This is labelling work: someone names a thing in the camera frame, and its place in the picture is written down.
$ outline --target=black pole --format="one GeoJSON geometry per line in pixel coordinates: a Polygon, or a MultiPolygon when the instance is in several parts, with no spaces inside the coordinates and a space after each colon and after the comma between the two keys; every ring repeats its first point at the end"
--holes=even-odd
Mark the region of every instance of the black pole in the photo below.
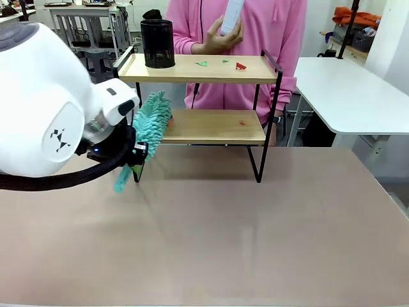
{"type": "Polygon", "coordinates": [[[20,7],[21,7],[21,12],[23,13],[22,21],[28,21],[28,15],[27,15],[27,11],[26,11],[26,2],[25,0],[20,0],[20,7]]]}
{"type": "Polygon", "coordinates": [[[353,0],[351,21],[350,21],[350,24],[348,25],[348,29],[346,30],[343,45],[341,47],[341,50],[339,51],[339,55],[338,55],[339,59],[343,59],[344,51],[345,51],[345,48],[346,48],[346,41],[348,40],[348,38],[351,35],[353,23],[355,22],[355,17],[357,16],[357,13],[358,13],[359,1],[360,0],[353,0]]]}

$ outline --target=brown table surface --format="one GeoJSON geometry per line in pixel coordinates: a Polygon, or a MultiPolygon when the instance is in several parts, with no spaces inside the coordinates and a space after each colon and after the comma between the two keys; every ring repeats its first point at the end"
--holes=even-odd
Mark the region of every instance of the brown table surface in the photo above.
{"type": "Polygon", "coordinates": [[[1,303],[409,303],[409,222],[351,152],[273,148],[262,184],[238,147],[162,146],[122,194],[118,173],[0,192],[1,303]]]}

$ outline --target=black hose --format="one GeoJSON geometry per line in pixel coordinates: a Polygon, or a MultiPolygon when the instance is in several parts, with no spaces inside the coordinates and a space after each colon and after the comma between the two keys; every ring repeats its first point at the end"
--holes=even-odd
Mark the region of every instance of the black hose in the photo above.
{"type": "Polygon", "coordinates": [[[132,144],[132,129],[127,129],[127,142],[118,154],[97,164],[91,168],[75,173],[47,176],[41,178],[29,178],[22,176],[0,175],[0,189],[12,191],[50,191],[57,189],[66,189],[79,184],[97,179],[98,177],[108,174],[110,171],[122,166],[125,163],[125,158],[130,154],[134,144],[132,144]]]}

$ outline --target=pen holder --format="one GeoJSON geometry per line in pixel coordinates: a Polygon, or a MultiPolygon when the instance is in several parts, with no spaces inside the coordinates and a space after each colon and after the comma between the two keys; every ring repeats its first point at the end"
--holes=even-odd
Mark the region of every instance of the pen holder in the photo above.
{"type": "Polygon", "coordinates": [[[175,65],[173,24],[163,19],[141,21],[145,65],[150,68],[169,68],[175,65]]]}

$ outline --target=pink jacket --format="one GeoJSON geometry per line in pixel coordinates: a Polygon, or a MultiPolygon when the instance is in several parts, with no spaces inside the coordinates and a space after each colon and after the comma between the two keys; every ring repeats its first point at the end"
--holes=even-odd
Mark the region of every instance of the pink jacket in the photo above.
{"type": "MultiPolygon", "coordinates": [[[[223,15],[228,0],[203,1],[203,33],[223,15]]],[[[166,19],[173,22],[174,51],[190,54],[190,48],[202,42],[200,24],[201,0],[170,0],[166,19]]],[[[294,78],[305,28],[307,0],[245,0],[242,10],[243,42],[228,54],[261,54],[266,49],[284,70],[277,109],[283,110],[295,89],[294,78]]],[[[257,113],[262,123],[270,112],[275,86],[260,87],[257,113]]],[[[200,84],[194,102],[197,109],[252,109],[255,84],[200,84]]],[[[188,84],[185,99],[191,107],[194,84],[188,84]]]]}

